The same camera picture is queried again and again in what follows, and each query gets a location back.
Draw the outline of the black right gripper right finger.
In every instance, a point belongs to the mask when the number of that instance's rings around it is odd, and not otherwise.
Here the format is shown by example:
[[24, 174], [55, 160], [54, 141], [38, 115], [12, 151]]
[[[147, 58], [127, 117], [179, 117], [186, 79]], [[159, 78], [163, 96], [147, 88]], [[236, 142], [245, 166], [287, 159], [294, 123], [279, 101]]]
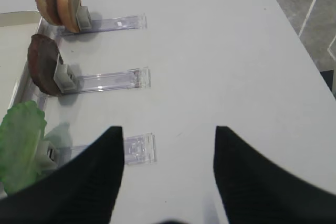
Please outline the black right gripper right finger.
[[335, 195], [285, 171], [227, 126], [213, 171], [229, 223], [335, 223]]

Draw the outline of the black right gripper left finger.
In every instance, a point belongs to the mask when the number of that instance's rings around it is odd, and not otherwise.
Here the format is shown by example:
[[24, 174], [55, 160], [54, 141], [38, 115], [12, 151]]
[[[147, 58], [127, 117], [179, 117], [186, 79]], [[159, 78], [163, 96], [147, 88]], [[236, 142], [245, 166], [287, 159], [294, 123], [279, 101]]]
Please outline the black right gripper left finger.
[[2, 199], [1, 223], [109, 223], [123, 170], [123, 129], [112, 126], [60, 169]]

